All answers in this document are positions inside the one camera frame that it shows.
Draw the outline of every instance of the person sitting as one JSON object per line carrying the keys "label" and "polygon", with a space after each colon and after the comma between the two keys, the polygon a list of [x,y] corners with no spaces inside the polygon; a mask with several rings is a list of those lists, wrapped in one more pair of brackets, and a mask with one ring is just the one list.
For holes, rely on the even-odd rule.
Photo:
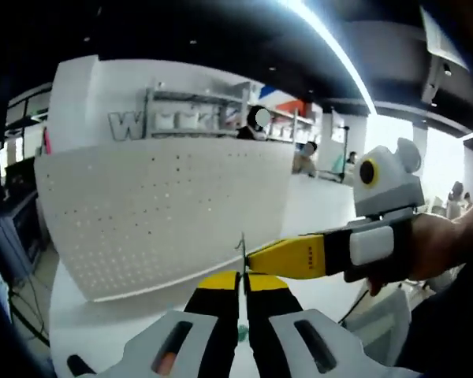
{"label": "person sitting", "polygon": [[461,196],[464,191],[463,183],[456,181],[449,193],[447,201],[447,218],[456,219],[461,215]]}
{"label": "person sitting", "polygon": [[316,142],[306,142],[301,151],[294,154],[292,160],[292,173],[306,173],[309,177],[315,177],[316,168],[311,156],[317,150]]}
{"label": "person sitting", "polygon": [[353,174],[354,173],[354,167],[356,166],[357,162],[357,152],[351,151],[350,154],[348,154],[348,159],[345,161],[345,174]]}
{"label": "person sitting", "polygon": [[270,123],[270,112],[263,106],[252,106],[247,115],[247,124],[239,128],[237,139],[263,140],[265,139],[263,128]]}
{"label": "person sitting", "polygon": [[464,194],[464,201],[463,201],[462,206],[463,206],[464,211],[468,211],[473,206],[473,202],[471,201],[471,196],[470,196],[469,191],[467,191]]}

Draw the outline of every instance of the letter w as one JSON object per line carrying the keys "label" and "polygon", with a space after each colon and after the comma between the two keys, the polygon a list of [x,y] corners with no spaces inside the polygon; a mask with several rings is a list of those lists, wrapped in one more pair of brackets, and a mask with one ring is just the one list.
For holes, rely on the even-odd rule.
{"label": "letter w", "polygon": [[108,115],[110,131],[114,140],[123,141],[144,137],[143,112],[112,112]]}

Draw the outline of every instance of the white perforated panel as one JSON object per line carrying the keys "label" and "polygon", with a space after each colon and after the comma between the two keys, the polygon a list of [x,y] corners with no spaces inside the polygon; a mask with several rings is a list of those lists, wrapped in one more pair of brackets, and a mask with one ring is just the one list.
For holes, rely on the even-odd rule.
{"label": "white perforated panel", "polygon": [[174,284],[279,237],[293,147],[147,139],[39,157],[61,259],[90,300]]}

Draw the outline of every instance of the black ceiling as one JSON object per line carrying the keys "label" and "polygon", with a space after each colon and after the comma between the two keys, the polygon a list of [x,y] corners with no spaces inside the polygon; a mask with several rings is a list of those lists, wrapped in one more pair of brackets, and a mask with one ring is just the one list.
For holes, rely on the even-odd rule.
{"label": "black ceiling", "polygon": [[[344,47],[374,101],[434,111],[473,129],[473,83],[465,69],[449,64],[453,75],[442,80],[437,108],[421,101],[432,57],[418,1],[304,2]],[[277,0],[29,2],[10,8],[0,14],[0,83],[8,83],[8,98],[51,81],[59,61],[97,54],[215,67],[326,106],[336,104],[327,98],[361,99],[330,48]]]}

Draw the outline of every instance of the cable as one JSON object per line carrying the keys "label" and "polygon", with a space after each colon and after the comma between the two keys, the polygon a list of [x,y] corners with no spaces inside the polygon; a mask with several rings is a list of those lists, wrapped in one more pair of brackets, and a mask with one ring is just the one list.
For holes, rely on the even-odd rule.
{"label": "cable", "polygon": [[[15,291],[12,291],[12,290],[10,292],[12,293],[12,295],[17,296],[30,309],[30,311],[33,313],[33,316],[36,317],[36,319],[39,321],[39,324],[42,327],[43,319],[41,318],[40,315],[38,315],[38,313],[35,311],[33,306],[26,299],[24,299],[24,297],[20,295],[19,293],[16,293]],[[45,329],[41,328],[40,333],[42,332],[44,332],[47,336],[49,336],[49,333],[47,333]]]}
{"label": "cable", "polygon": [[[7,298],[7,303],[9,304],[9,309],[12,309],[12,306],[13,306],[11,295],[15,295],[15,294],[16,293],[12,290],[9,292],[9,297]],[[16,321],[14,320],[14,313],[12,312],[12,310],[10,310],[10,312],[11,312],[11,314],[10,314],[10,323],[14,327],[17,327]],[[26,338],[26,341],[32,341],[33,339],[35,339],[35,335],[32,335],[32,336]]]}
{"label": "cable", "polygon": [[369,289],[366,289],[366,291],[363,293],[363,295],[361,295],[359,297],[359,299],[356,301],[356,303],[354,303],[352,305],[352,307],[350,308],[350,310],[340,319],[340,321],[338,321],[338,324],[342,324],[345,319],[347,319],[350,314],[356,309],[356,307],[361,303],[361,301],[364,299],[364,297],[366,297],[366,294],[368,294],[370,292]]}
{"label": "cable", "polygon": [[5,236],[5,238],[7,239],[7,242],[9,243],[10,247],[13,249],[17,259],[19,260],[19,262],[21,263],[21,266],[23,267],[23,270],[24,270],[24,273],[26,273],[26,278],[28,280],[28,282],[30,283],[30,287],[32,288],[32,293],[33,293],[33,299],[35,301],[35,307],[37,309],[37,313],[38,315],[40,316],[40,319],[41,319],[41,328],[40,328],[40,333],[42,334],[44,328],[45,328],[45,323],[44,323],[44,319],[42,318],[42,312],[40,311],[40,306],[39,306],[39,300],[37,299],[37,293],[35,291],[35,287],[33,286],[33,282],[32,282],[32,279],[30,278],[30,273],[28,272],[28,269],[26,268],[26,266],[24,266],[24,263],[23,263],[23,259],[21,258],[21,256],[17,253],[17,250],[16,248],[14,247],[14,245],[12,244],[12,242],[10,241],[9,239],[9,236],[7,235],[6,233],[6,230],[3,228],[3,225],[2,225],[2,221],[0,219],[0,228],[2,229],[2,233],[3,235]]}
{"label": "cable", "polygon": [[35,329],[35,327],[32,326],[32,324],[23,316],[20,310],[17,309],[17,307],[11,302],[10,303],[10,309],[13,312],[14,315],[21,321],[21,323],[24,324],[24,326],[37,338],[39,339],[42,343],[44,343],[47,347],[50,348],[50,343],[49,340],[44,337],[42,333],[39,333]]}

